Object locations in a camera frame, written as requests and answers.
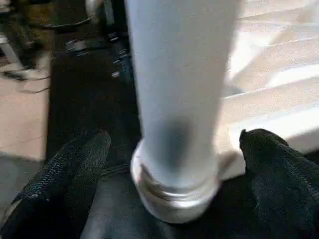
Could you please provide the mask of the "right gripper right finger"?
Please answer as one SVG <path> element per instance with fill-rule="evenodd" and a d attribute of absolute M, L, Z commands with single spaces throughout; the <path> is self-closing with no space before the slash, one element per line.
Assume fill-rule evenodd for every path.
<path fill-rule="evenodd" d="M 317 239 L 319 166 L 266 129 L 242 130 L 239 146 L 270 238 Z"/>

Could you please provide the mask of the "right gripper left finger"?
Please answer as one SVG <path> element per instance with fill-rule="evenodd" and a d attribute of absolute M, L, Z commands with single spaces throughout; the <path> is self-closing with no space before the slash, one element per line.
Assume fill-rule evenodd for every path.
<path fill-rule="evenodd" d="M 111 146 L 94 130 L 62 146 L 17 194 L 0 222 L 2 239 L 77 239 Z"/>

